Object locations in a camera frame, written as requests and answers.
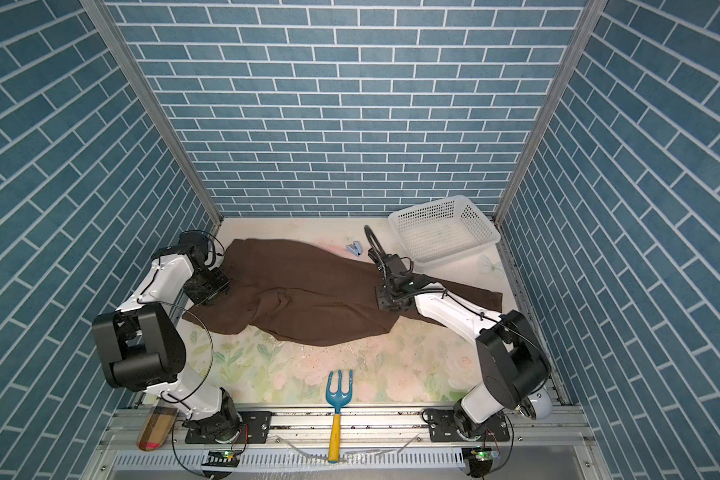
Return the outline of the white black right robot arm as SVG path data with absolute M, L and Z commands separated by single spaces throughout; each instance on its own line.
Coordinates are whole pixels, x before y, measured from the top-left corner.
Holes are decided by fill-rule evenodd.
M 454 331 L 476 347 L 481 380 L 454 406 L 457 431 L 475 439 L 490 418 L 516 410 L 531 420 L 552 413 L 545 388 L 549 360 L 528 319 L 516 310 L 499 313 L 474 304 L 435 279 L 413 271 L 398 255 L 368 253 L 382 275 L 376 287 L 380 309 L 415 310 Z

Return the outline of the brown trousers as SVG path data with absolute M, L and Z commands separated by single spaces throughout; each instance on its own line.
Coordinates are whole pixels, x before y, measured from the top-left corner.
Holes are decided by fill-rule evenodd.
M 228 291 L 183 319 L 236 335 L 252 325 L 279 341 L 333 346 L 389 333 L 399 313 L 378 306 L 383 276 L 372 263 L 307 243 L 236 239 L 221 264 Z

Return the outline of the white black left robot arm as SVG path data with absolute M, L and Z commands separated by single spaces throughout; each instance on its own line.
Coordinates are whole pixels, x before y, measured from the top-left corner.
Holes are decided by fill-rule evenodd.
M 144 391 L 176 408 L 188 438 L 232 443 L 242 418 L 230 394 L 191 368 L 171 312 L 187 297 L 208 306 L 229 289 L 221 271 L 223 246 L 212 234 L 188 230 L 177 244 L 157 250 L 134 292 L 115 310 L 98 315 L 92 335 L 107 383 Z

